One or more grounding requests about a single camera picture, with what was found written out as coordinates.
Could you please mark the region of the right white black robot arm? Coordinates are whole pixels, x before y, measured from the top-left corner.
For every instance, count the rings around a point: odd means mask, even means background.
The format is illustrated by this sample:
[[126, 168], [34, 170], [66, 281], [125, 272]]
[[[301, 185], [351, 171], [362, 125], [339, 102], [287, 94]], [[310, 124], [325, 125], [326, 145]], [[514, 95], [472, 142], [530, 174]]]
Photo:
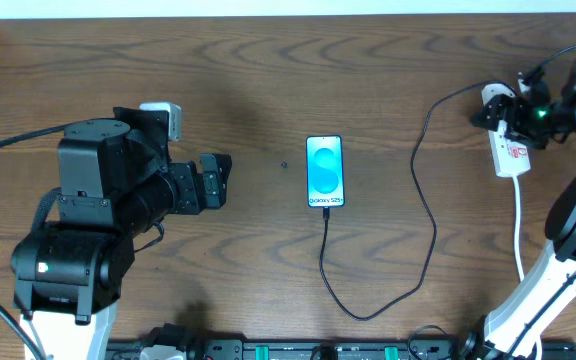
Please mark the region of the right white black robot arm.
[[[518, 91], [487, 85], [483, 108], [470, 118], [504, 146], [542, 150], [576, 134], [576, 61], [559, 100], [542, 78], [545, 66], [520, 75]], [[533, 268], [497, 309], [483, 316], [460, 351], [463, 359], [527, 359], [544, 330], [576, 297], [576, 177], [545, 222], [546, 244]]]

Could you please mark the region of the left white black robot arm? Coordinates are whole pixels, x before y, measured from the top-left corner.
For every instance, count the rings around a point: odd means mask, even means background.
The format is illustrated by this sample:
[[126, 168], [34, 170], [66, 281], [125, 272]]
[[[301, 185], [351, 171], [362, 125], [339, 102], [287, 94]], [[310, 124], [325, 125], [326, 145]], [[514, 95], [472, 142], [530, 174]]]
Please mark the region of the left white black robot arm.
[[26, 358], [102, 359], [135, 238], [161, 230], [169, 214], [221, 208], [232, 158], [173, 162], [168, 145], [181, 138], [181, 109], [167, 102], [116, 107], [63, 132], [61, 184], [41, 199], [11, 256], [14, 304]]

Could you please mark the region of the blue Galaxy smartphone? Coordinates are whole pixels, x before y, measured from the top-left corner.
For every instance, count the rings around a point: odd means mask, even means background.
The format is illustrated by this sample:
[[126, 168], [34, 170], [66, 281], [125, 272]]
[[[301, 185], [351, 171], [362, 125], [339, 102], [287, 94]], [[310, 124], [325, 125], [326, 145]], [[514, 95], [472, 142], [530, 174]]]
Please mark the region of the blue Galaxy smartphone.
[[311, 208], [345, 205], [342, 138], [339, 135], [306, 139], [307, 199]]

